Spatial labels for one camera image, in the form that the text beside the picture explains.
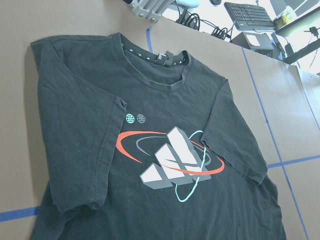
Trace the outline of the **black box device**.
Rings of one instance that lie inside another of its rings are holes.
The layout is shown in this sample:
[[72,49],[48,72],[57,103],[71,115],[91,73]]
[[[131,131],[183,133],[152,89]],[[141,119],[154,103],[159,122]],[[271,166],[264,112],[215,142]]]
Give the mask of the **black box device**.
[[269,36],[265,33],[241,32],[231,42],[234,45],[254,51],[271,51],[274,49]]

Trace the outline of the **black computer keyboard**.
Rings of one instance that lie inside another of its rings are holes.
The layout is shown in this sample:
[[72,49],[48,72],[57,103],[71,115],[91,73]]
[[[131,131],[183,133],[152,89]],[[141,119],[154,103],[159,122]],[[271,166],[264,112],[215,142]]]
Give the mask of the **black computer keyboard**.
[[265,8],[252,4],[225,2],[224,7],[239,31],[273,31],[274,23]]

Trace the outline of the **black graphic t-shirt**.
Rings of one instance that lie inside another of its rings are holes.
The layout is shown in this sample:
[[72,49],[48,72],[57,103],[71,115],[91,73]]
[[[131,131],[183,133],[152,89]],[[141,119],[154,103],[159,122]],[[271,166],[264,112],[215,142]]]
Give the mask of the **black graphic t-shirt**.
[[120,33],[31,49],[49,174],[31,239],[286,239],[225,77]]

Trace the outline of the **aluminium frame post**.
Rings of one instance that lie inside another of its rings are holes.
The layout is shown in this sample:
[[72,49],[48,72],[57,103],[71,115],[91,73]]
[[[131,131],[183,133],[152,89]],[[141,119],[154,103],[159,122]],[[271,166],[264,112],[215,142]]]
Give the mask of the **aluminium frame post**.
[[129,4],[135,16],[152,22],[157,22],[171,5],[176,7],[174,0],[133,0]]

